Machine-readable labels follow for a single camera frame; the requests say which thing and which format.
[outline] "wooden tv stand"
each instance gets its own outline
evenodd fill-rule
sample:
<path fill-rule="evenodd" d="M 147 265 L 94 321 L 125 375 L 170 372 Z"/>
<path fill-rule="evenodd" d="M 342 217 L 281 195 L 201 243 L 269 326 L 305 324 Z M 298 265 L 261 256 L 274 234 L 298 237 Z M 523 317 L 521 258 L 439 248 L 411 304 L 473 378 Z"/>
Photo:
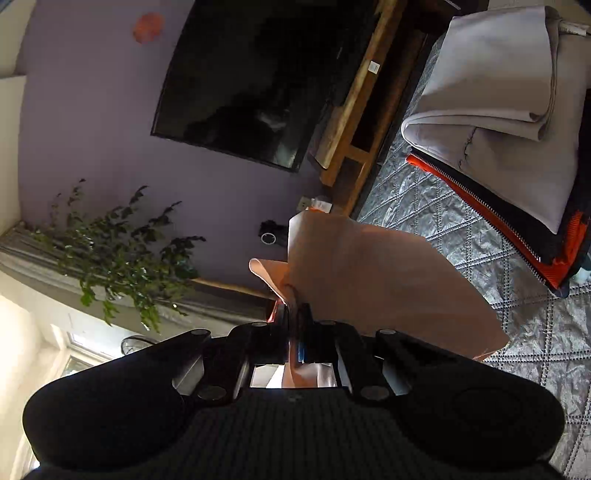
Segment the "wooden tv stand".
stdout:
<path fill-rule="evenodd" d="M 353 212 L 397 110 L 406 108 L 409 78 L 417 67 L 423 68 L 417 59 L 426 60 L 423 53 L 454 15 L 483 6 L 478 0 L 381 0 L 379 20 L 347 98 L 333 108 L 312 155 L 322 168 L 320 180 L 332 189 L 332 212 Z"/>

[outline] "folded cloth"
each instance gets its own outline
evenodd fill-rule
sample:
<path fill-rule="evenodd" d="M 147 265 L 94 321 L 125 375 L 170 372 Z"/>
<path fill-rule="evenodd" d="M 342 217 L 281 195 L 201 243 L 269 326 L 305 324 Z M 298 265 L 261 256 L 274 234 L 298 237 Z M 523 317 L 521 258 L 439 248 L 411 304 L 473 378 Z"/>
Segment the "folded cloth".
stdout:
<path fill-rule="evenodd" d="M 564 35 L 556 49 L 555 43 L 549 40 L 558 25 L 551 9 L 533 7 L 498 12 L 501 13 L 492 22 L 487 16 L 491 12 L 481 12 L 462 17 L 468 27 L 460 22 L 450 28 L 441 49 L 446 56 L 440 55 L 433 72 L 435 75 L 443 62 L 443 73 L 429 80 L 417 113 L 402 125 L 402 135 L 418 150 L 461 171 L 538 219 L 550 232 L 557 233 L 577 173 L 578 136 L 589 84 L 591 43 L 583 37 Z M 500 28 L 503 24 L 499 19 L 504 19 L 511 28 L 492 31 L 492 26 Z M 485 32 L 483 39 L 473 35 L 475 24 Z M 473 61 L 465 62 L 462 51 L 450 51 L 462 41 L 471 45 L 468 50 L 472 57 L 468 56 Z M 482 57 L 476 59 L 479 48 Z M 532 57 L 529 63 L 525 61 L 526 54 Z M 487 73 L 484 64 L 489 58 L 492 60 Z M 516 59 L 524 62 L 523 70 Z M 470 80 L 468 83 L 459 76 L 451 76 L 449 71 L 455 67 Z M 503 74 L 513 74 L 515 78 L 501 79 L 499 76 Z M 509 87 L 512 82 L 515 90 Z M 525 92 L 527 85 L 531 86 L 529 95 Z M 462 97 L 461 87 L 466 99 Z M 446 92 L 455 96 L 447 98 Z M 499 102 L 496 114 L 506 114 L 505 118 L 481 115 L 494 113 L 489 95 Z M 479 101 L 481 108 L 477 111 L 475 106 Z M 454 112 L 454 104 L 458 106 L 455 112 L 460 113 L 449 115 Z"/>
<path fill-rule="evenodd" d="M 424 238 L 302 212 L 290 221 L 288 262 L 250 269 L 289 306 L 315 320 L 350 323 L 362 335 L 400 330 L 468 358 L 507 343 L 494 310 Z"/>
<path fill-rule="evenodd" d="M 469 125 L 539 140 L 556 93 L 559 22 L 550 7 L 454 18 L 402 131 L 412 124 Z"/>

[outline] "brown paper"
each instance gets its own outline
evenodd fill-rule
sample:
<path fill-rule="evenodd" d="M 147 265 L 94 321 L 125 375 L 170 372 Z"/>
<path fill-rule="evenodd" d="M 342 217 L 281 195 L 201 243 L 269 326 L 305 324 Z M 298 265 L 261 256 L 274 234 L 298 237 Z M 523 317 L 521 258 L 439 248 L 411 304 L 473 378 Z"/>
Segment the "brown paper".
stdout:
<path fill-rule="evenodd" d="M 288 262 L 253 259 L 251 271 L 290 307 L 362 335 L 399 330 L 469 358 L 508 341 L 494 310 L 423 237 L 301 212 L 290 221 Z"/>

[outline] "white sticker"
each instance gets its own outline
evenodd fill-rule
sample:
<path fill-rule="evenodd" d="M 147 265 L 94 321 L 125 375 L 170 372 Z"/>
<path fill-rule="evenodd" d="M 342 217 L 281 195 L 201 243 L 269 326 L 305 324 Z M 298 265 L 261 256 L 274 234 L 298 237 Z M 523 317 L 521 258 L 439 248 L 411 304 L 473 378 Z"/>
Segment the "white sticker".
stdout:
<path fill-rule="evenodd" d="M 321 210 L 324 213 L 330 213 L 330 209 L 332 208 L 332 203 L 325 202 L 324 200 L 312 199 L 311 207 Z"/>
<path fill-rule="evenodd" d="M 379 70 L 379 63 L 375 63 L 373 60 L 372 60 L 372 61 L 370 61 L 370 62 L 369 62 L 369 68 L 368 68 L 368 70 L 369 70 L 371 73 L 376 73 L 376 74 L 377 74 L 377 72 L 378 72 L 378 70 Z"/>

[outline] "orange zipper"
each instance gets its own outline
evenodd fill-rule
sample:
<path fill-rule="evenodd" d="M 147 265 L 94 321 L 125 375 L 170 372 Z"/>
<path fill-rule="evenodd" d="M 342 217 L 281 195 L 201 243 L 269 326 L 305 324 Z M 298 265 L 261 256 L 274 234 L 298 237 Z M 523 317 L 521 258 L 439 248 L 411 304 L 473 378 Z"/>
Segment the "orange zipper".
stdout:
<path fill-rule="evenodd" d="M 554 289 L 558 290 L 560 284 L 566 279 L 570 268 L 577 259 L 577 254 L 581 248 L 581 244 L 587 233 L 587 224 L 582 221 L 583 212 L 575 212 L 569 220 L 567 233 L 563 243 L 562 254 L 560 257 L 553 259 L 551 265 L 542 263 L 538 257 L 534 255 L 529 246 L 514 230 L 502 219 L 498 214 L 493 212 L 489 207 L 485 206 L 476 195 L 468 189 L 454 181 L 435 165 L 430 164 L 426 159 L 419 158 L 415 154 L 407 157 L 407 162 L 411 165 L 429 172 L 438 178 L 442 179 L 456 192 L 464 202 L 477 211 L 488 223 L 490 223 L 497 231 L 502 233 L 507 240 L 509 240 L 520 255 L 527 260 L 530 266 L 535 269 L 538 278 L 542 277 Z"/>

